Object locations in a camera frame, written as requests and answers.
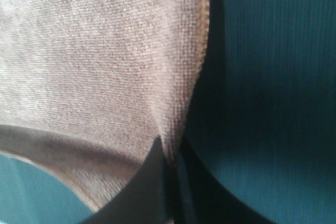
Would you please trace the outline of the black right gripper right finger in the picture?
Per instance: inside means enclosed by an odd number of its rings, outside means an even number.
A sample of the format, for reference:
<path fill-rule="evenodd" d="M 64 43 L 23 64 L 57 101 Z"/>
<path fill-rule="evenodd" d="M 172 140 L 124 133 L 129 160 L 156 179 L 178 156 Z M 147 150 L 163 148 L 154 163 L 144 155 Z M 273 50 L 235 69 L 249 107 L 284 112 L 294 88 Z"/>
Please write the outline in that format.
<path fill-rule="evenodd" d="M 222 186 L 186 138 L 178 154 L 175 223 L 272 223 Z"/>

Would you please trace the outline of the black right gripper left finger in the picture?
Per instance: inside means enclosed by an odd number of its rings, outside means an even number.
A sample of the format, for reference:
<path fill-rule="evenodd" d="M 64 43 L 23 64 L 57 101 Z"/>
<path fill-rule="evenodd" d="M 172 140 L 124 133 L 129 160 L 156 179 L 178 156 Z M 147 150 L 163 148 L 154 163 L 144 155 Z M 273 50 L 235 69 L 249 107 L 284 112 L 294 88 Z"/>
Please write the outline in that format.
<path fill-rule="evenodd" d="M 167 223 L 166 160 L 161 139 L 153 145 L 140 169 L 127 185 L 84 224 Z"/>

